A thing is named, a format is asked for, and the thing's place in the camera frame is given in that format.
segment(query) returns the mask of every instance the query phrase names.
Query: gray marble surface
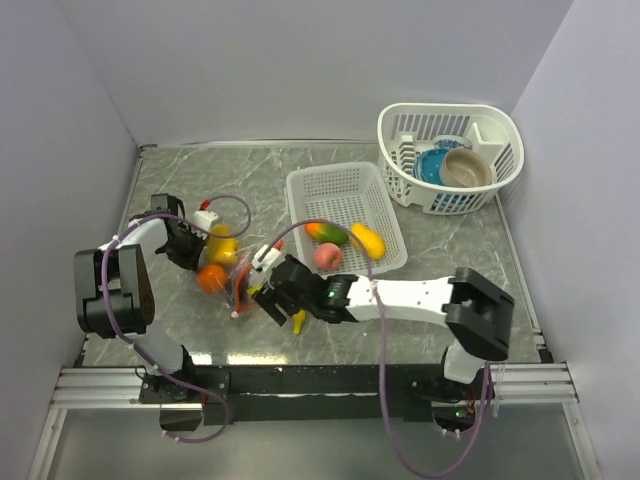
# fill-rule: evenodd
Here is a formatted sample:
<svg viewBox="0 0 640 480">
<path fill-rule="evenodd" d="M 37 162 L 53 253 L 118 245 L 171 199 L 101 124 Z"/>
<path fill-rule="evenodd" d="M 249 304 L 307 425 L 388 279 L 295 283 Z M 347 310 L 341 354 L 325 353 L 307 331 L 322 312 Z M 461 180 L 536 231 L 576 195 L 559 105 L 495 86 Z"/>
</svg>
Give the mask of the gray marble surface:
<svg viewBox="0 0 640 480">
<path fill-rule="evenodd" d="M 215 193 L 234 193 L 252 207 L 254 221 L 241 239 L 251 251 L 291 224 L 285 201 L 285 178 L 298 168 L 339 162 L 376 162 L 375 146 L 150 148 L 142 154 L 127 217 L 148 209 L 154 193 L 170 193 L 185 202 L 187 214 Z M 463 216 L 425 215 L 412 206 L 392 202 L 409 254 L 401 269 L 381 278 L 417 280 L 451 275 L 469 266 L 516 299 L 511 362 L 539 362 L 530 318 L 514 260 L 495 202 Z M 240 226 L 242 207 L 222 200 L 211 209 L 225 223 Z M 285 251 L 295 253 L 293 237 Z M 308 317 L 296 338 L 291 321 L 282 328 L 259 308 L 231 320 L 224 294 L 207 295 L 193 272 L 179 269 L 164 256 L 148 263 L 156 300 L 156 322 L 185 345 L 200 364 L 353 364 L 376 363 L 380 344 L 378 321 L 329 325 Z M 439 362 L 453 336 L 419 322 L 388 321 L 390 362 Z M 139 364 L 121 342 L 91 336 L 85 366 Z"/>
</svg>

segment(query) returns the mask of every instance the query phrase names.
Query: plastic basket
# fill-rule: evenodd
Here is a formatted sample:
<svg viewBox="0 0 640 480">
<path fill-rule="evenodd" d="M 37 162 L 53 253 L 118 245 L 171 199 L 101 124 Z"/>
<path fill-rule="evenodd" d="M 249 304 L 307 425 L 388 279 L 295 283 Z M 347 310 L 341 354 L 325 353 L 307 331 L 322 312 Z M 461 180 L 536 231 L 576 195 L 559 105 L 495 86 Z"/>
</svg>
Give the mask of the plastic basket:
<svg viewBox="0 0 640 480">
<path fill-rule="evenodd" d="M 393 205 L 374 164 L 350 162 L 296 170 L 287 176 L 286 184 L 292 222 L 325 218 L 347 228 L 362 223 L 376 231 L 384 240 L 387 252 L 380 260 L 373 261 L 374 274 L 400 268 L 407 262 L 407 249 Z M 318 271 L 313 252 L 320 244 L 304 229 L 296 229 L 294 237 L 299 260 L 312 271 Z M 342 254 L 342 265 L 332 274 L 366 273 L 365 257 L 351 242 L 342 246 Z"/>
<path fill-rule="evenodd" d="M 462 135 L 472 150 L 492 167 L 494 182 L 477 188 L 452 188 L 413 177 L 420 154 L 433 148 L 438 135 Z M 522 170 L 524 149 L 509 116 L 488 105 L 397 103 L 378 117 L 378 165 L 387 191 L 400 205 L 422 206 L 433 215 L 456 215 L 478 210 Z"/>
</svg>

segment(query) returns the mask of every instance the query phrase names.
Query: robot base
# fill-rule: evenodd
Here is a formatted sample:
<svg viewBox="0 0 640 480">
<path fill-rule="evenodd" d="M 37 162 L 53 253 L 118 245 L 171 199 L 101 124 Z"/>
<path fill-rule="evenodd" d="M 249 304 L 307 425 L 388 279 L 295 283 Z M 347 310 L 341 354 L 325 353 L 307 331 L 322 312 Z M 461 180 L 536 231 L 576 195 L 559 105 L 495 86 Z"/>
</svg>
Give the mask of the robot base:
<svg viewBox="0 0 640 480">
<path fill-rule="evenodd" d="M 232 423 L 381 417 L 378 365 L 196 366 L 195 373 L 197 385 L 227 400 Z M 387 365 L 386 379 L 389 414 L 405 421 L 432 421 L 432 402 L 464 402 L 482 390 L 482 370 L 464 385 L 446 380 L 439 364 Z M 198 395 L 191 401 L 199 400 Z M 140 403 L 170 408 L 176 401 L 163 389 L 142 388 Z M 223 423 L 220 403 L 209 398 L 203 407 L 202 413 L 163 410 L 161 425 L 184 431 L 194 430 L 202 418 L 204 425 Z"/>
</svg>

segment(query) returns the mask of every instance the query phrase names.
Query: white wall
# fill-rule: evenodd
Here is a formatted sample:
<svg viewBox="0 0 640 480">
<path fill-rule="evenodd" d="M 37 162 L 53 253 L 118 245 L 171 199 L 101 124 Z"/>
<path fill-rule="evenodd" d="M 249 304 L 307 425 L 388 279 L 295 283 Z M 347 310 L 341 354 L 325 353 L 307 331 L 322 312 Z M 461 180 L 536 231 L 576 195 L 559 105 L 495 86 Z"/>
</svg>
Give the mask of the white wall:
<svg viewBox="0 0 640 480">
<path fill-rule="evenodd" d="M 513 113 L 508 216 L 545 337 L 606 478 L 638 478 L 640 3 L 576 0 Z"/>
<path fill-rule="evenodd" d="M 138 144 L 375 139 L 397 101 L 510 111 L 571 0 L 58 0 Z"/>
<path fill-rule="evenodd" d="M 2 2 L 0 63 L 0 476 L 14 479 L 81 346 L 73 254 L 116 227 L 135 145 L 53 0 Z"/>
</svg>

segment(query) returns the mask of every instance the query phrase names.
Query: beige bowl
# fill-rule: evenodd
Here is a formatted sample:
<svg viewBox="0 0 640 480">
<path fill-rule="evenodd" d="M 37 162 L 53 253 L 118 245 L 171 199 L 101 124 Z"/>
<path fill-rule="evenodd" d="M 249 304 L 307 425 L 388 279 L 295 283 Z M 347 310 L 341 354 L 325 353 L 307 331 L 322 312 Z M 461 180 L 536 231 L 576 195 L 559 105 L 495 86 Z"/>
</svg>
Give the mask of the beige bowl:
<svg viewBox="0 0 640 480">
<path fill-rule="evenodd" d="M 474 188 L 491 185 L 491 167 L 466 148 L 450 150 L 440 165 L 440 180 L 447 187 Z"/>
</svg>

